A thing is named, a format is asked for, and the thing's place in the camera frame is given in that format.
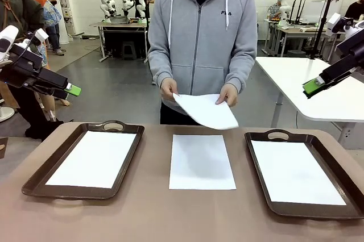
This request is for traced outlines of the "person's left hand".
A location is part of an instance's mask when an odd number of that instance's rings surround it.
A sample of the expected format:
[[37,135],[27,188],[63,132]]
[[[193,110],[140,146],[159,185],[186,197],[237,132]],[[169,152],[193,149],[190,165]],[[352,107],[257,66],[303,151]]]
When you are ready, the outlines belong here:
[[220,92],[216,104],[220,105],[226,102],[229,107],[234,107],[237,104],[238,92],[234,85],[225,84]]

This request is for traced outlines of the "person's right hand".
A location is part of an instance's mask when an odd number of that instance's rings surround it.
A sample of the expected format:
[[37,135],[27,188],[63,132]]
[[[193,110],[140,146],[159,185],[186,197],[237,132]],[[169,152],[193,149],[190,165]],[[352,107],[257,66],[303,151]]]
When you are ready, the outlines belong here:
[[160,84],[160,93],[163,100],[175,102],[174,95],[179,95],[177,82],[172,78],[165,78]]

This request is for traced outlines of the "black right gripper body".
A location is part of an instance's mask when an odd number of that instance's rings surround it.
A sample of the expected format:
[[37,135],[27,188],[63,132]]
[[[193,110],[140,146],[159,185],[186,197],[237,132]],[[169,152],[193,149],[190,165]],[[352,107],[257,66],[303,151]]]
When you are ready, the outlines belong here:
[[336,53],[341,56],[340,62],[346,69],[363,66],[363,29],[339,43]]

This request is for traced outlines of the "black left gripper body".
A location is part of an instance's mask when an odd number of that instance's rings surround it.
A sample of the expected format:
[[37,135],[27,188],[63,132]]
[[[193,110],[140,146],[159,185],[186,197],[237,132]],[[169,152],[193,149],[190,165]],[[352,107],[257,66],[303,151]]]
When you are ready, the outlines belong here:
[[22,87],[28,80],[39,79],[42,57],[14,44],[10,49],[11,64],[2,68],[1,81],[14,87]]

